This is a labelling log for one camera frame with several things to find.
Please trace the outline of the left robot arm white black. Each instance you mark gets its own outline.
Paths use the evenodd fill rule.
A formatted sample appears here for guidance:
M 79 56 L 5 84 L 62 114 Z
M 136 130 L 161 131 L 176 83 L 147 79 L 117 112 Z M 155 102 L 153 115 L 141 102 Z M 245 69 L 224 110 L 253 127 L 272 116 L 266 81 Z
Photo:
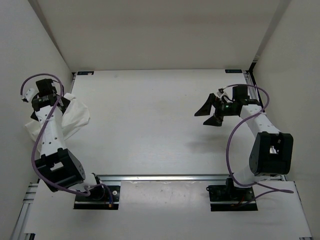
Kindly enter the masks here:
M 71 101 L 58 94 L 50 78 L 36 82 L 38 93 L 33 97 L 31 117 L 40 123 L 36 145 L 40 144 L 39 159 L 32 160 L 32 167 L 52 192 L 64 191 L 93 200 L 100 200 L 105 188 L 98 177 L 95 183 L 84 186 L 84 192 L 72 190 L 86 179 L 81 162 L 68 150 L 63 134 L 62 120 Z

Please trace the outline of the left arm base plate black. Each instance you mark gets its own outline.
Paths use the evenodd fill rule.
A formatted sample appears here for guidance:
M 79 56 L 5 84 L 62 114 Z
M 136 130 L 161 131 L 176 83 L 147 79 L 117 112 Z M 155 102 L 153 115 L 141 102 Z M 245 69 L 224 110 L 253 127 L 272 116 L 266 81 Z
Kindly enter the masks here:
M 73 204 L 74 210 L 111 210 L 119 209 L 120 205 L 120 185 L 99 186 L 90 190 L 90 196 L 76 196 Z

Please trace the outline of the white pleated skirt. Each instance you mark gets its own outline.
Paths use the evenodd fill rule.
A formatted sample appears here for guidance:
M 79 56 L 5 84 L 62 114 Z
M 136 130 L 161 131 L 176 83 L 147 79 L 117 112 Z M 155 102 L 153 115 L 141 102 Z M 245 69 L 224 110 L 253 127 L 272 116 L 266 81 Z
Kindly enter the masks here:
M 66 140 L 89 123 L 90 112 L 88 107 L 75 95 L 67 92 L 64 97 L 70 100 L 61 123 L 63 136 Z M 40 124 L 32 120 L 25 125 L 25 129 L 29 137 L 35 142 L 41 129 Z

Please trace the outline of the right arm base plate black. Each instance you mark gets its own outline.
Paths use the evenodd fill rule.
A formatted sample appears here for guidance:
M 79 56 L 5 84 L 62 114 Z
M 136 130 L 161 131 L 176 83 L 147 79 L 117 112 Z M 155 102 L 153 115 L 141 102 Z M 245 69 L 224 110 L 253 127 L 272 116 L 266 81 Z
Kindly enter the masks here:
M 209 185 L 211 212 L 253 212 L 258 211 L 253 188 L 239 188 L 226 185 Z

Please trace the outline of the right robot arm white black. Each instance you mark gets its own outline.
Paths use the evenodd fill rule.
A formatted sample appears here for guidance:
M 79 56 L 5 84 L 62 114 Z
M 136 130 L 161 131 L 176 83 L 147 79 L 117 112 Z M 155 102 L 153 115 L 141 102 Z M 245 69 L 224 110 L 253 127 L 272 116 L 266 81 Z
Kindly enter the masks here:
M 231 84 L 232 97 L 225 88 L 217 93 L 210 93 L 203 106 L 194 114 L 196 117 L 209 116 L 205 126 L 221 127 L 225 117 L 238 116 L 241 121 L 231 131 L 225 150 L 225 161 L 229 177 L 225 187 L 213 186 L 216 201 L 240 200 L 245 191 L 253 186 L 266 188 L 269 193 L 282 192 L 281 189 L 261 182 L 280 175 L 286 175 L 291 168 L 294 138 L 275 127 L 265 114 L 268 106 L 261 105 L 257 99 L 250 98 L 244 83 Z M 238 172 L 233 172 L 230 163 L 231 141 L 236 130 L 246 124 L 255 140 L 249 155 L 248 165 Z

